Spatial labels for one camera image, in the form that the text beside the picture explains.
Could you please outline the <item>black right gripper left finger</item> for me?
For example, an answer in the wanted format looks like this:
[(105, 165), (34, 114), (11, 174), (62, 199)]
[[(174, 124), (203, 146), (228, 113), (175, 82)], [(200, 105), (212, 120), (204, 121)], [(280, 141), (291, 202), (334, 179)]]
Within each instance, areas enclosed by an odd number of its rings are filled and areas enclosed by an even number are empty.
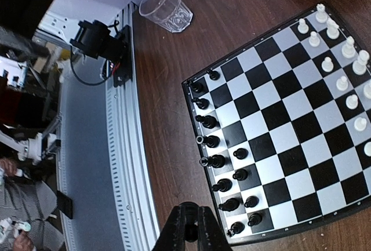
[(153, 247), (153, 251), (185, 251), (186, 207), (175, 206)]

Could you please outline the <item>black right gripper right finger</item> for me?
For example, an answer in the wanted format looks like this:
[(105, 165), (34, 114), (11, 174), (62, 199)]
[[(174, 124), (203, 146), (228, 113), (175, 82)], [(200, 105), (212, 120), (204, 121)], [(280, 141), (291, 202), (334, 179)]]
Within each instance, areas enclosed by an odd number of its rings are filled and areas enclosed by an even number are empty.
[(211, 211), (211, 208), (206, 206), (198, 207), (198, 250), (228, 250), (232, 251), (224, 237), (223, 231)]

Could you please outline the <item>black chess pawn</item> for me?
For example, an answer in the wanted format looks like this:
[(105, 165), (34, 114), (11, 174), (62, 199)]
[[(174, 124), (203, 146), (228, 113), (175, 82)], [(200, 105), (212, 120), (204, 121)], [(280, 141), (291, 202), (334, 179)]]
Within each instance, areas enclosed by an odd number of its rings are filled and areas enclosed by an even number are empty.
[(220, 78), (220, 73), (216, 70), (208, 70), (207, 74), (212, 81), (216, 81)]
[(185, 209), (185, 228), (184, 239), (187, 242), (195, 242), (198, 240), (198, 208), (194, 202), (183, 202), (180, 204)]
[(244, 207), (246, 208), (254, 208), (259, 204), (259, 198), (257, 196), (249, 196), (247, 197)]
[(252, 213), (248, 217), (248, 226), (253, 227), (259, 225), (262, 221), (263, 217), (260, 213)]
[(244, 181), (248, 177), (248, 172), (245, 169), (238, 169), (235, 171), (235, 173), (232, 175), (232, 178), (237, 181)]
[(233, 156), (236, 157), (236, 159), (242, 160), (245, 159), (249, 154), (249, 151), (245, 148), (238, 148), (233, 152)]

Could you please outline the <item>black chess piece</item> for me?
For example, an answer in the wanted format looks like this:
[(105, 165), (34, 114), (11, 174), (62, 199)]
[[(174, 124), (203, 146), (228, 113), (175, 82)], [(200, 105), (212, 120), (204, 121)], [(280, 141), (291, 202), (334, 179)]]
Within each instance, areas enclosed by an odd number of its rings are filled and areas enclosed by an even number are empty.
[(205, 110), (209, 106), (209, 100), (205, 98), (193, 98), (191, 100), (192, 103), (196, 104), (197, 107), (201, 110)]
[(210, 135), (210, 136), (199, 135), (196, 137), (196, 142), (199, 145), (205, 145), (209, 148), (216, 148), (220, 143), (220, 139), (214, 135)]
[(199, 161), (203, 167), (222, 168), (225, 165), (225, 157), (222, 155), (213, 155), (211, 157), (202, 157)]
[(195, 93), (201, 93), (204, 90), (203, 84), (198, 81), (197, 82), (190, 81), (188, 85), (190, 89)]
[(232, 188), (232, 181), (230, 179), (220, 179), (216, 184), (212, 185), (214, 192), (227, 192)]
[(196, 115), (195, 120), (201, 123), (202, 126), (207, 129), (213, 129), (217, 126), (216, 118), (210, 115), (205, 115), (205, 116)]

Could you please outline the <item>black white chessboard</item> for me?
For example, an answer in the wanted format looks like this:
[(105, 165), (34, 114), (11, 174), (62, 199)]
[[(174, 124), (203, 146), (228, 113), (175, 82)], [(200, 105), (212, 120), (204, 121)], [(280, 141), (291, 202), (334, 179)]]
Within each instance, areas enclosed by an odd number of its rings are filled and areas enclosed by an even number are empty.
[[(325, 9), (339, 25), (337, 39), (327, 36), (327, 25), (316, 21), (317, 9), (311, 7), (181, 84), (195, 137), (220, 139), (216, 148), (198, 145), (199, 160), (225, 157), (222, 168), (203, 167), (214, 206), (240, 201), (235, 211), (216, 211), (232, 246), (301, 233), (370, 207), (370, 99), (363, 94), (370, 71), (355, 74), (354, 59), (341, 53), (349, 36), (356, 50), (366, 45), (333, 6)], [(298, 32), (300, 18), (309, 26), (306, 34)], [(318, 33), (318, 47), (308, 42), (311, 31)], [(332, 59), (331, 72), (321, 67), (325, 57)], [(208, 70), (220, 78), (212, 81)], [(348, 79), (343, 92), (336, 88), (341, 76)], [(202, 83), (203, 92), (193, 92), (190, 81)], [(195, 97), (208, 99), (208, 108), (199, 109), (191, 102)], [(204, 128), (196, 115), (215, 117), (217, 126)], [(249, 151), (245, 159), (233, 156), (238, 148)], [(247, 170), (246, 180), (232, 178), (238, 169)], [(214, 192), (220, 179), (230, 179), (232, 188)], [(259, 198), (254, 208), (244, 207), (249, 196)], [(252, 213), (263, 219), (250, 227)], [(245, 229), (229, 237), (237, 221)]]

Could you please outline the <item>black chess knight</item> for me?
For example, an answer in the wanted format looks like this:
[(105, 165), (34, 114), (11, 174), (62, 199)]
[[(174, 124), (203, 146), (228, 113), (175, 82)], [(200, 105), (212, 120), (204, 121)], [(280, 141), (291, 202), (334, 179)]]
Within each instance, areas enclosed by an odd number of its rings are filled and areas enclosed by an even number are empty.
[(232, 212), (238, 209), (240, 201), (236, 198), (227, 199), (224, 203), (218, 205), (218, 209), (225, 212)]

